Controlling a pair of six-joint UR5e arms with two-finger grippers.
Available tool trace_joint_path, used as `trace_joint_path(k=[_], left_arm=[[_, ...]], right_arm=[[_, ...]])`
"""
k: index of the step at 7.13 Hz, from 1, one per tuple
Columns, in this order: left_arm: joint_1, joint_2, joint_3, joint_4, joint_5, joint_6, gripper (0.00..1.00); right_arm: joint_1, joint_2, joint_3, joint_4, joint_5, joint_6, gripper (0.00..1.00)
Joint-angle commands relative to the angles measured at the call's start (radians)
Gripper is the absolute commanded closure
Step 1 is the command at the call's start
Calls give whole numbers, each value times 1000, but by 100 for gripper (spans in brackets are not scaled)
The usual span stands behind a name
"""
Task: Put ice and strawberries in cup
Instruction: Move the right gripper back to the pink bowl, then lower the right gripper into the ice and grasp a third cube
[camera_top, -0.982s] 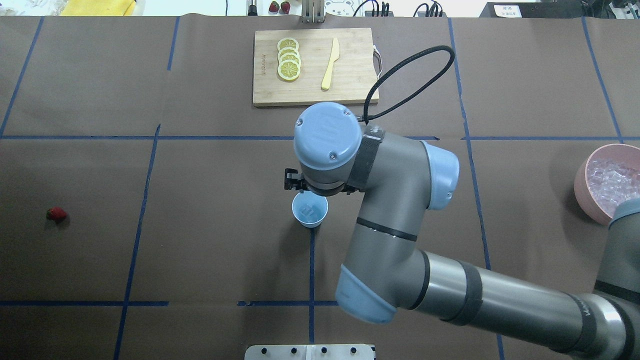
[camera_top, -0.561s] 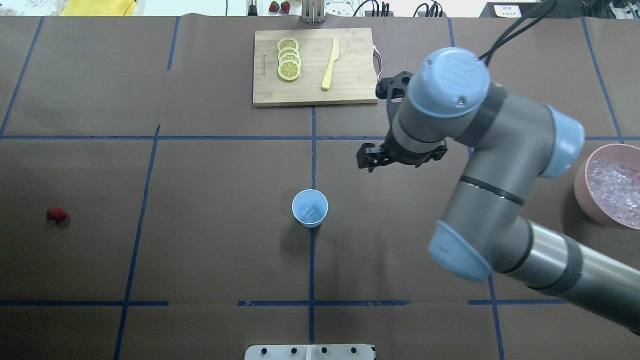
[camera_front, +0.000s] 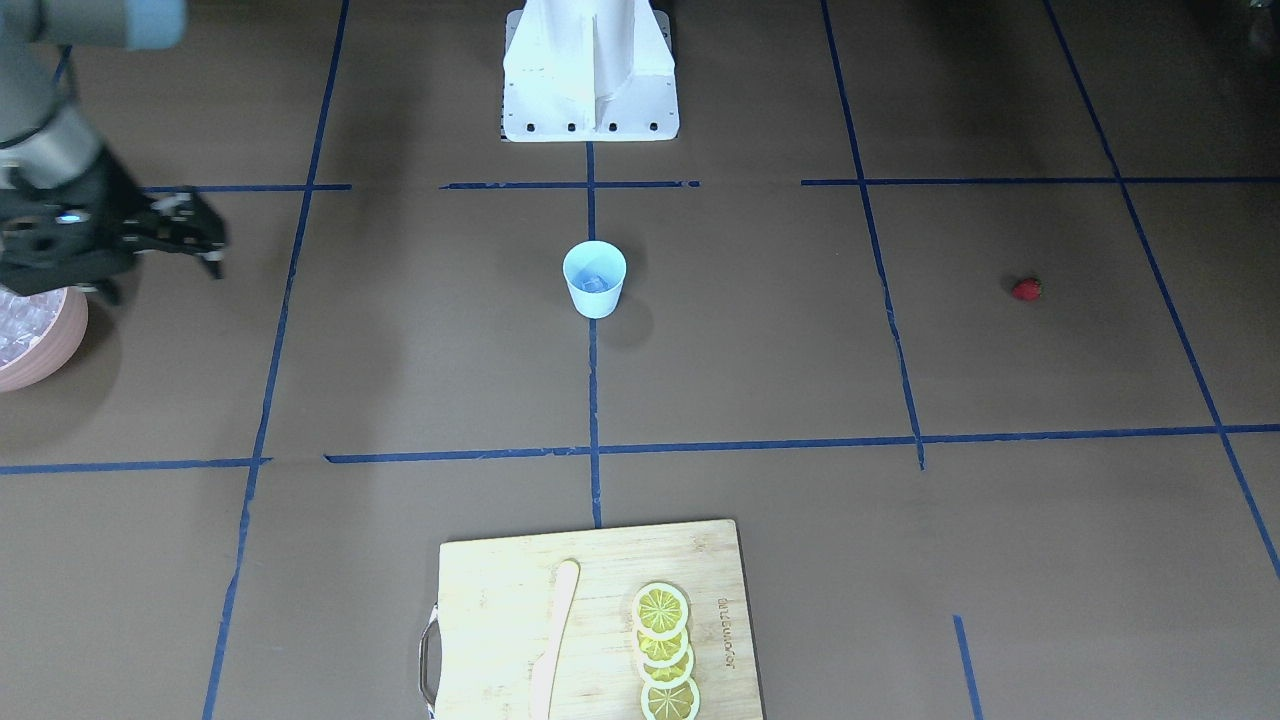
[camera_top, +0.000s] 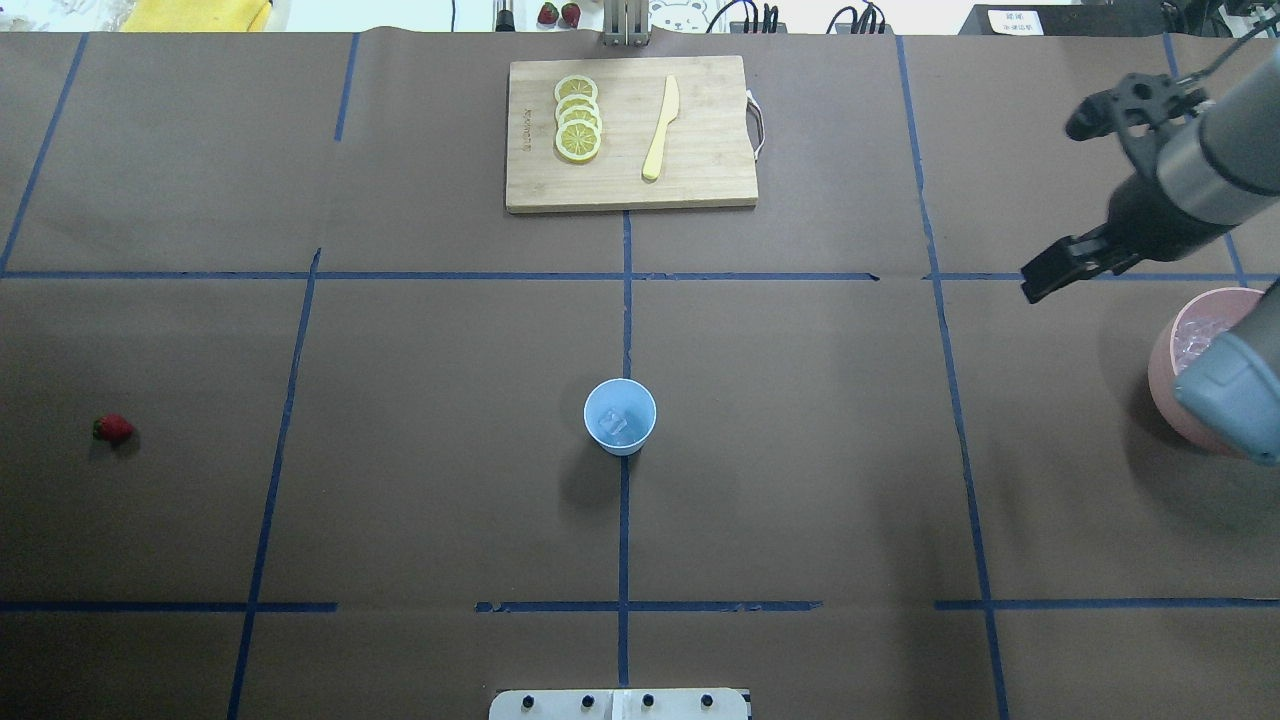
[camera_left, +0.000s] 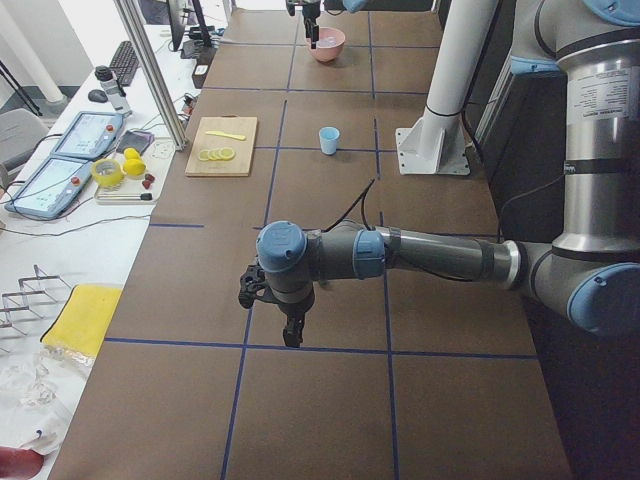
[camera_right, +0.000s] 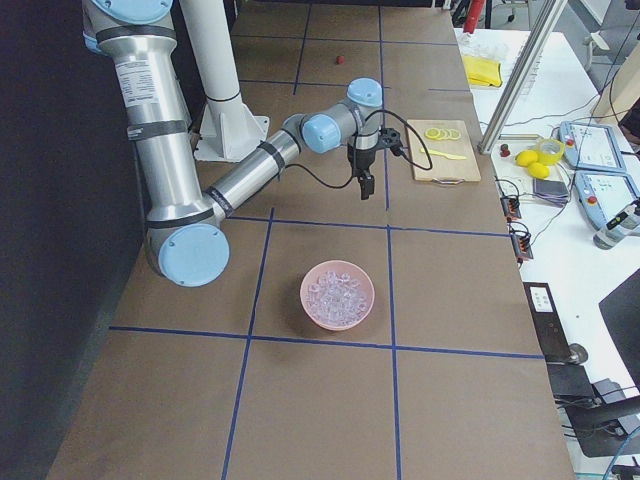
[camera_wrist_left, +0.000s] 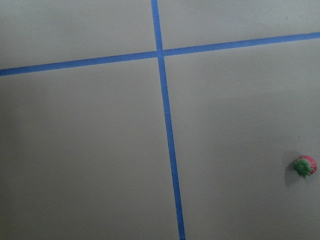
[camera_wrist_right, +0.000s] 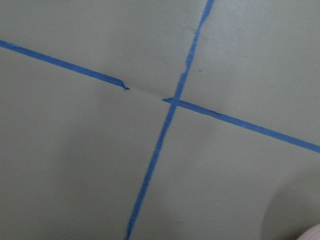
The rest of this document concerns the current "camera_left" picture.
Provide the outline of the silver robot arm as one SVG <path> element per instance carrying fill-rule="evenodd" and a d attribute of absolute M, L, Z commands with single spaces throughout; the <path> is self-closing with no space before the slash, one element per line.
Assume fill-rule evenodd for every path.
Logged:
<path fill-rule="evenodd" d="M 323 229 L 265 225 L 241 279 L 244 308 L 276 305 L 286 345 L 302 344 L 314 287 L 411 270 L 529 296 L 600 337 L 639 329 L 639 5 L 520 1 L 510 68 L 566 79 L 563 228 L 550 242 L 449 227 L 416 232 L 337 219 Z"/>
<path fill-rule="evenodd" d="M 362 10 L 367 3 L 367 0 L 344 0 L 342 5 L 349 13 L 355 13 Z M 321 14 L 320 5 L 320 0 L 286 1 L 286 9 L 290 16 L 295 15 L 296 7 L 301 7 L 305 28 L 305 38 L 310 42 L 312 49 L 316 48 L 317 42 L 319 41 L 320 28 L 317 25 L 317 19 Z"/>

